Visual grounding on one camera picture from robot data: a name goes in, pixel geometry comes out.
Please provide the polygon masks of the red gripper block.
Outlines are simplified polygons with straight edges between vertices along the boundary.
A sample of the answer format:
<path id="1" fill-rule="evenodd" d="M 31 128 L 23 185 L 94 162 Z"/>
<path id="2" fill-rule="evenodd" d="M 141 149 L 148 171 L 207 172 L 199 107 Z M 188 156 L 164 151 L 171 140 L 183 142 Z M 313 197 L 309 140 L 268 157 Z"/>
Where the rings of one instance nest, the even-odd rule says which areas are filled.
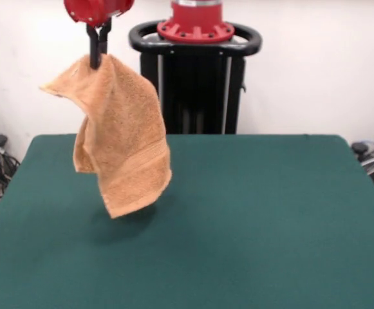
<path id="1" fill-rule="evenodd" d="M 64 0 L 68 15 L 76 23 L 86 23 L 89 36 L 89 64 L 93 70 L 100 66 L 100 53 L 108 52 L 108 35 L 111 17 L 119 16 L 131 9 L 134 0 Z M 92 26 L 100 26 L 99 34 Z"/>

